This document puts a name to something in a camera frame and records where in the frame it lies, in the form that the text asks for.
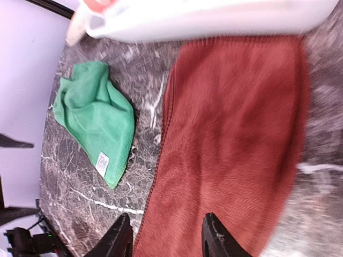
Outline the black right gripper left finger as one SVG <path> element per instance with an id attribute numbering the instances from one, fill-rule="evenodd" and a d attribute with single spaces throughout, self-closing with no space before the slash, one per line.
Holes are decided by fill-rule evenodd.
<path id="1" fill-rule="evenodd" d="M 122 213 L 85 257 L 132 256 L 133 228 L 127 213 Z"/>

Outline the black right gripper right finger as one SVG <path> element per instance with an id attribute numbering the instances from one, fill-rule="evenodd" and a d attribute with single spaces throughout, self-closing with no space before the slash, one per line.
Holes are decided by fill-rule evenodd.
<path id="1" fill-rule="evenodd" d="M 251 257 L 214 213 L 207 213 L 203 220 L 202 254 L 205 257 Z"/>

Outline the brown towel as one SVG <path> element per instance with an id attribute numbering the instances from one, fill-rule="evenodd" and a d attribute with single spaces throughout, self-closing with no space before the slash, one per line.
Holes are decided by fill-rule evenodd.
<path id="1" fill-rule="evenodd" d="M 309 82 L 297 36 L 187 42 L 163 99 L 161 149 L 134 256 L 202 256 L 214 213 L 252 256 L 265 248 L 303 151 Z"/>

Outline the orange bunny pattern towel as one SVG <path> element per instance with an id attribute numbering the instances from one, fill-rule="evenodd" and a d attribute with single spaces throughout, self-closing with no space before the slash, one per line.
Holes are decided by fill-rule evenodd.
<path id="1" fill-rule="evenodd" d="M 95 13 L 103 13 L 117 3 L 117 0 L 84 0 L 87 7 Z"/>

